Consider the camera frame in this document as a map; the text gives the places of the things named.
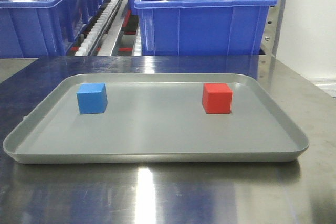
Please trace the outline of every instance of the blue cube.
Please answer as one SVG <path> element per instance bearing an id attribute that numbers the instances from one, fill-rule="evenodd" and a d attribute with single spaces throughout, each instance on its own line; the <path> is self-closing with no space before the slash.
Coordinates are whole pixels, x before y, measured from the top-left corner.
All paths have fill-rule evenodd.
<path id="1" fill-rule="evenodd" d="M 104 113 L 107 105 L 105 83 L 84 83 L 77 91 L 80 114 Z"/>

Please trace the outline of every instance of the white wall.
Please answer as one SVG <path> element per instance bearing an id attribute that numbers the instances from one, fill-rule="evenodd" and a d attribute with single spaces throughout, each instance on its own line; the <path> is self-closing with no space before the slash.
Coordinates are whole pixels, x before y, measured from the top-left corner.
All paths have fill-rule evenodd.
<path id="1" fill-rule="evenodd" d="M 277 59 L 307 79 L 336 78 L 336 0 L 286 0 Z"/>

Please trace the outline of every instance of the table surface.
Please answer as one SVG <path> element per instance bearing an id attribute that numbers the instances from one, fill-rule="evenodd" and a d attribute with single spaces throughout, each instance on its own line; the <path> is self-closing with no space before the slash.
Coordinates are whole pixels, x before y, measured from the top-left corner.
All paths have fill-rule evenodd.
<path id="1" fill-rule="evenodd" d="M 85 165 L 1 149 L 0 223 L 336 223 L 336 100 L 269 55 L 41 58 L 0 84 L 0 142 L 66 77 L 165 72 L 257 78 L 310 147 L 289 163 Z"/>

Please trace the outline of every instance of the stainless steel table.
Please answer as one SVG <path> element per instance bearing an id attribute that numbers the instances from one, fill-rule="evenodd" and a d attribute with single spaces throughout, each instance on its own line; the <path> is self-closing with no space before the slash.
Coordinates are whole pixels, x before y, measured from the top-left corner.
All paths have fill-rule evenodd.
<path id="1" fill-rule="evenodd" d="M 0 223 L 336 223 L 335 99 L 271 56 L 258 81 L 310 140 L 297 161 L 30 166 L 2 152 Z"/>

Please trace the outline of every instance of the metal tray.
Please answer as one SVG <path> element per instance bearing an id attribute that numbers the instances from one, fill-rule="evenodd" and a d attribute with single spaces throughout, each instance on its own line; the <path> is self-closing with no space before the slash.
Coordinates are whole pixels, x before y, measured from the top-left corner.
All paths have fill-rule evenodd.
<path id="1" fill-rule="evenodd" d="M 105 82 L 104 114 L 80 115 L 76 92 Z M 231 114 L 206 114 L 203 83 L 228 83 Z M 287 162 L 305 134 L 251 77 L 239 74 L 81 74 L 65 79 L 5 139 L 24 164 Z"/>

